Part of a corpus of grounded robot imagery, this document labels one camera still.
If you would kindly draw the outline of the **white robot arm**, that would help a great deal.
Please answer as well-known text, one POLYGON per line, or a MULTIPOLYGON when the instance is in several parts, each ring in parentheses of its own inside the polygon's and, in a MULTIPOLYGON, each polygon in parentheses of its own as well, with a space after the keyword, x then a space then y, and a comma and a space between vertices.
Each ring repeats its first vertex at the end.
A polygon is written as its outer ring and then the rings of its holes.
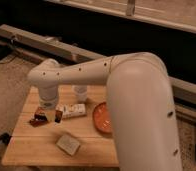
POLYGON ((58 86, 104 85, 120 171, 182 171, 170 78, 148 52, 105 57, 62 67, 47 59, 28 74, 46 109, 58 103, 58 86))

